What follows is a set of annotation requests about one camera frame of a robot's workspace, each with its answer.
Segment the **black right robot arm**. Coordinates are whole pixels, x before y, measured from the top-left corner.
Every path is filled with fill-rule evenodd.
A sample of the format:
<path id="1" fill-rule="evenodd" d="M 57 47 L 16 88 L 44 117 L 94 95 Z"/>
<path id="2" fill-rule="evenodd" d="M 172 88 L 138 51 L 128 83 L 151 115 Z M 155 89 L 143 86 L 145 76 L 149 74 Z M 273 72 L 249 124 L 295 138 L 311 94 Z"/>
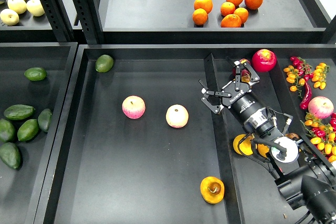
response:
<path id="1" fill-rule="evenodd" d="M 213 55 L 204 59 L 201 100 L 212 111 L 215 128 L 228 127 L 223 115 L 229 112 L 234 127 L 253 138 L 250 159 L 274 178 L 288 205 L 305 207 L 314 222 L 335 223 L 335 168 L 301 134 L 285 108 L 284 92 L 275 87 L 275 76 L 270 76 L 270 88 L 266 88 L 249 63 L 230 65 L 236 74 L 219 88 Z M 289 130 L 299 136 L 288 137 Z"/>

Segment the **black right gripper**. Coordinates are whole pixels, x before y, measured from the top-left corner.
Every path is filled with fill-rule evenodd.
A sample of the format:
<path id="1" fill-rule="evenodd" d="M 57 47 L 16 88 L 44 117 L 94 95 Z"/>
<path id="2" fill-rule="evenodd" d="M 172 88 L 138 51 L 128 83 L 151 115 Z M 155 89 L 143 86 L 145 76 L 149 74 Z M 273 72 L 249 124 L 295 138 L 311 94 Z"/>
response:
<path id="1" fill-rule="evenodd" d="M 259 75 L 245 58 L 234 61 L 226 57 L 226 60 L 233 67 L 234 80 L 221 91 L 212 91 L 199 79 L 203 94 L 201 101 L 214 114 L 227 108 L 244 127 L 261 127 L 267 123 L 266 106 L 251 91 L 251 86 L 260 82 Z"/>

